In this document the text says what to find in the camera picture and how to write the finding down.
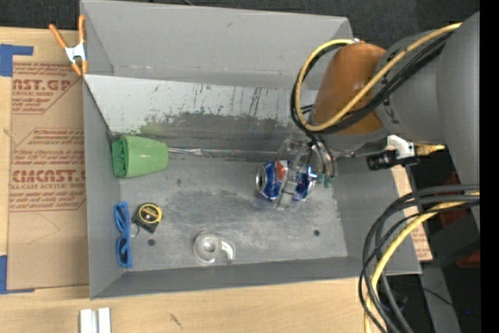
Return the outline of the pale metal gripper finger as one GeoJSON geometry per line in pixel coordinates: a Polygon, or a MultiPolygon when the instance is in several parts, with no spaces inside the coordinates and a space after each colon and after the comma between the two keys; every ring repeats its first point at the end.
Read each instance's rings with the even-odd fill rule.
{"type": "Polygon", "coordinates": [[[277,209],[287,209],[293,202],[293,196],[296,192],[296,185],[293,182],[287,182],[283,185],[280,197],[277,202],[277,209]]]}
{"type": "Polygon", "coordinates": [[[292,159],[290,178],[295,184],[300,184],[307,179],[309,157],[309,150],[300,150],[292,159]]]}

